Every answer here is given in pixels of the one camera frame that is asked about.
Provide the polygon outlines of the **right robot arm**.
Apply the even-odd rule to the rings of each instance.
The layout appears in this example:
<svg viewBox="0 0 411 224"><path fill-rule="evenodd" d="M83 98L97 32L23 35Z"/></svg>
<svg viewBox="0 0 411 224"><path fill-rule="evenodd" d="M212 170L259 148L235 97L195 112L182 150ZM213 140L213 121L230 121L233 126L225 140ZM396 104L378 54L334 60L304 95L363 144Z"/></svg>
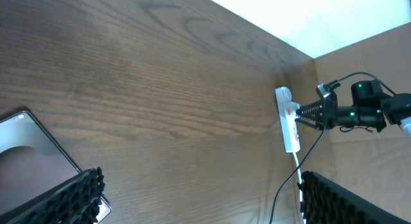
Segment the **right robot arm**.
<svg viewBox="0 0 411 224"><path fill-rule="evenodd" d="M383 92L379 80L360 81L352 84L351 106L338 104L335 89L340 82L323 83L317 87L320 100L296 110L298 123L317 130L338 127L341 132L360 128L380 133L388 124L398 125L410 136L410 94L388 95Z"/></svg>

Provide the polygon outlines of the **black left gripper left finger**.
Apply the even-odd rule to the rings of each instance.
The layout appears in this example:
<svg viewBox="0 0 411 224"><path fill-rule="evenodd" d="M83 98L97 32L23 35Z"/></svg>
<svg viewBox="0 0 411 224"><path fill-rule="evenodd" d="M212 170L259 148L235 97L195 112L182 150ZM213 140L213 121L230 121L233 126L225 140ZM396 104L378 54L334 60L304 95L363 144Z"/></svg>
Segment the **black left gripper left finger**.
<svg viewBox="0 0 411 224"><path fill-rule="evenodd" d="M105 188L101 168L87 169L9 212L13 224L93 224Z"/></svg>

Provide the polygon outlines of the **Galaxy S25 Ultra smartphone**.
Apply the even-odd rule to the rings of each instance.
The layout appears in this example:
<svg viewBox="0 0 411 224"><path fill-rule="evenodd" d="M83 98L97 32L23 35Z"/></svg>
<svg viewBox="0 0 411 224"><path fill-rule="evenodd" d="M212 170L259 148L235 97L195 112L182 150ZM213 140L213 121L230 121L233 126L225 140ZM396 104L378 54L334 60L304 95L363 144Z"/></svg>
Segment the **Galaxy S25 Ultra smartphone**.
<svg viewBox="0 0 411 224"><path fill-rule="evenodd" d="M27 107L1 116L1 223L9 212L83 172ZM98 222L112 212L103 193Z"/></svg>

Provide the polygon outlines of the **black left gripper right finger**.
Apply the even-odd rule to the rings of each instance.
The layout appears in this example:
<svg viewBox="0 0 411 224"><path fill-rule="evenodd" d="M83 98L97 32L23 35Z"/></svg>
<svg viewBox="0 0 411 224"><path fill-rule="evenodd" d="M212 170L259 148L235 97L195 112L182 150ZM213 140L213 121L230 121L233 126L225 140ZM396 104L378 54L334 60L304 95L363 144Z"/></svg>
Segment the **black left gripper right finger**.
<svg viewBox="0 0 411 224"><path fill-rule="evenodd" d="M307 224L409 224L316 172L301 176L300 212Z"/></svg>

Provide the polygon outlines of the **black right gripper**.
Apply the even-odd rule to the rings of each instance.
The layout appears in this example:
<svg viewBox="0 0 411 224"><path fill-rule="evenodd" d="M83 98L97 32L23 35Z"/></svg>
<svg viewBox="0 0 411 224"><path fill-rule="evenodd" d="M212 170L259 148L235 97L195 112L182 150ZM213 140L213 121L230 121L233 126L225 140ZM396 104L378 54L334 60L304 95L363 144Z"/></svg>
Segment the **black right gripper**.
<svg viewBox="0 0 411 224"><path fill-rule="evenodd" d="M330 91L328 98L331 100L331 108L327 114L328 126L333 128L340 126L342 128L354 129L363 127L364 129L374 128L380 133L386 126L383 115L381 100L387 99L384 92L377 92L372 89L351 89L353 104L351 106L338 106L338 98L335 91ZM300 106L296 110L299 118L295 119L296 123L306 125L315 130L323 130L324 125L309 119L321 118L323 115L324 101L318 100L309 105Z"/></svg>

